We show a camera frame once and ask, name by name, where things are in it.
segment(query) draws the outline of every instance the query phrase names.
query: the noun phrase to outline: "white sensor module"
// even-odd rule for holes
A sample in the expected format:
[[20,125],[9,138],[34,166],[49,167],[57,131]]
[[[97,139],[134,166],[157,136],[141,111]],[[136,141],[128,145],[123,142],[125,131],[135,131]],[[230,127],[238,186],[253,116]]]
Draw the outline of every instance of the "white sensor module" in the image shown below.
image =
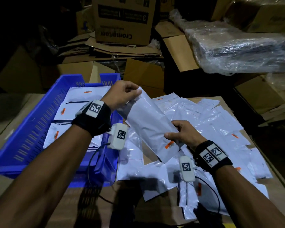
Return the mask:
[[196,167],[194,161],[188,156],[181,156],[179,158],[179,163],[181,167],[180,170],[183,176],[183,180],[185,182],[194,181],[195,180],[194,168]]
[[107,147],[111,149],[122,150],[125,147],[127,131],[127,125],[120,122],[113,124],[111,130],[109,132],[106,132],[110,134],[108,139],[108,143],[110,143],[110,145]]

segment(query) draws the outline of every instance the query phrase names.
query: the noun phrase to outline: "orange label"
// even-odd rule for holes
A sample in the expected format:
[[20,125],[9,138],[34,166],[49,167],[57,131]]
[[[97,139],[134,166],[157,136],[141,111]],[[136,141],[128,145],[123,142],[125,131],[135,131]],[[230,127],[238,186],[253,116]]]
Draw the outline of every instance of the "orange label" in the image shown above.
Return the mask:
[[55,139],[55,140],[57,139],[58,134],[59,134],[59,131],[57,131],[56,134],[55,134],[55,136],[54,136],[54,139]]
[[198,196],[201,196],[201,183],[200,182],[198,183],[198,188],[197,188],[197,192],[196,193],[197,193]]
[[236,136],[234,133],[232,134],[233,136],[235,136],[236,138],[239,138],[238,136]]
[[168,149],[169,147],[171,147],[171,146],[173,145],[173,143],[174,143],[174,141],[169,142],[169,143],[165,146],[165,148]]

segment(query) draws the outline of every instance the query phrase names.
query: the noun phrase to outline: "blue basket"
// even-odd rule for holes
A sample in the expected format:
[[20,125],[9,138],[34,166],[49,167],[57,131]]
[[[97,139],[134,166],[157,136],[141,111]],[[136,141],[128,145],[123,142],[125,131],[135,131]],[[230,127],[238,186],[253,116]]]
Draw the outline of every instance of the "blue basket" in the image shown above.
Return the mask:
[[[100,74],[101,83],[85,83],[80,74],[62,75],[50,88],[38,105],[23,120],[16,131],[0,150],[0,175],[16,178],[22,170],[43,151],[46,134],[55,114],[70,87],[111,86],[120,80],[119,73]],[[114,111],[112,124],[122,122],[122,117]],[[102,143],[107,143],[104,134]],[[93,152],[87,152],[69,187],[84,187],[87,183],[87,166]],[[109,186],[115,181],[118,150],[107,147],[100,149],[89,169],[90,179],[99,186]]]

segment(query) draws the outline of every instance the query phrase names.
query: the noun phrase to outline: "forearm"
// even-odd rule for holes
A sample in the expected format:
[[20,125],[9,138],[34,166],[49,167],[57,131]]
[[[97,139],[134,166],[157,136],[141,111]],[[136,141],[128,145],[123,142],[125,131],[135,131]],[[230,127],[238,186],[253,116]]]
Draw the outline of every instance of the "forearm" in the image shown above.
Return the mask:
[[0,198],[0,227],[35,227],[53,212],[90,144],[91,135],[71,126],[38,155]]
[[236,227],[285,228],[284,215],[233,166],[218,169],[213,178]]

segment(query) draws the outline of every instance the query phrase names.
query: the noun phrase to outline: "cable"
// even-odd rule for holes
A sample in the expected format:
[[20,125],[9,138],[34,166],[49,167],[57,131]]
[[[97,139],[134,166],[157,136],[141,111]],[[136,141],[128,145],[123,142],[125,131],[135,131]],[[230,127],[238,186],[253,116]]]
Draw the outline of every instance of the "cable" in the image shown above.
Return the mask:
[[[89,181],[90,186],[92,186],[92,183],[91,183],[91,180],[90,180],[90,175],[89,175],[89,170],[90,170],[91,161],[92,161],[93,157],[95,156],[95,154],[98,153],[99,150],[102,149],[102,148],[104,148],[106,145],[110,145],[110,143],[103,144],[103,145],[101,145],[97,150],[95,150],[95,152],[93,153],[93,155],[92,155],[92,157],[91,157],[91,159],[90,159],[90,161],[89,161],[89,164],[88,164],[88,166],[87,166],[87,180]],[[111,201],[105,199],[103,196],[99,195],[99,197],[100,197],[102,200],[106,201],[107,203],[110,203],[110,204],[112,204],[112,205],[115,205],[115,203],[113,203],[113,202],[111,202]]]
[[197,179],[199,179],[199,180],[201,180],[201,181],[203,181],[207,186],[209,186],[209,188],[210,189],[212,189],[212,191],[215,193],[215,195],[216,195],[216,197],[217,197],[217,199],[218,199],[218,202],[219,202],[219,207],[218,207],[218,212],[217,213],[219,213],[220,212],[220,210],[221,210],[221,202],[220,202],[220,200],[219,200],[219,197],[218,197],[218,194],[215,192],[215,190],[208,184],[208,183],[206,183],[203,179],[201,179],[200,177],[197,177],[197,176],[195,176],[195,178],[197,178]]

